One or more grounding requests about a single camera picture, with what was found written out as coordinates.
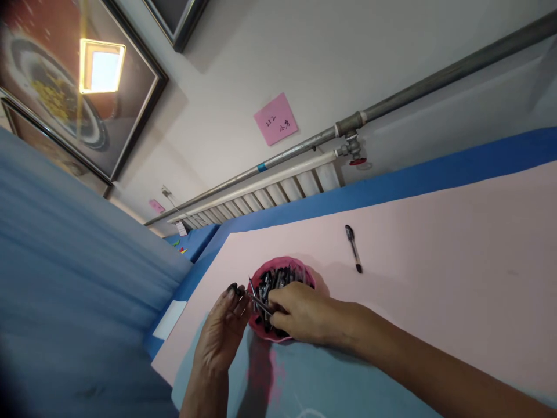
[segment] painting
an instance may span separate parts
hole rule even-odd
[[[109,181],[96,174],[92,168],[87,166],[86,162],[80,161],[68,152],[48,131],[43,130],[40,125],[26,115],[17,104],[6,98],[2,98],[1,102],[9,121],[9,127],[14,135],[97,194],[103,197],[108,196],[112,189],[112,184]]]
[[[112,0],[8,0],[0,88],[116,180],[168,77]]]
[[[143,0],[176,52],[183,52],[208,0]]]

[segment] wall socket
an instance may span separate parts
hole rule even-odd
[[[172,192],[165,185],[162,185],[161,192],[164,197],[168,197],[172,194]]]

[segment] right hand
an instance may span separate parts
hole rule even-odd
[[[271,324],[298,341],[332,344],[342,331],[342,302],[321,295],[311,287],[293,282],[269,292],[272,308],[278,306]]]

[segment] white radiator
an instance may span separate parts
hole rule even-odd
[[[196,204],[168,223],[184,220],[191,228],[198,229],[337,189],[341,185],[333,165],[336,157],[331,151],[286,168],[240,190]]]

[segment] power cord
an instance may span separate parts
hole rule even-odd
[[[178,209],[178,208],[176,207],[176,205],[174,204],[174,201],[172,200],[172,196],[173,196],[172,192],[169,192],[169,191],[167,191],[167,190],[163,190],[163,191],[162,191],[162,195],[168,199],[168,201],[172,204],[172,206],[174,206],[174,209],[176,209],[176,211],[178,211],[178,213],[184,215],[186,218],[192,217],[192,218],[195,219],[196,221],[202,222],[203,224],[205,224],[205,226],[209,225],[207,222],[205,222],[203,219],[201,219],[199,216],[197,216],[197,214],[196,214],[196,215],[187,215],[185,212],[183,212],[182,210]]]

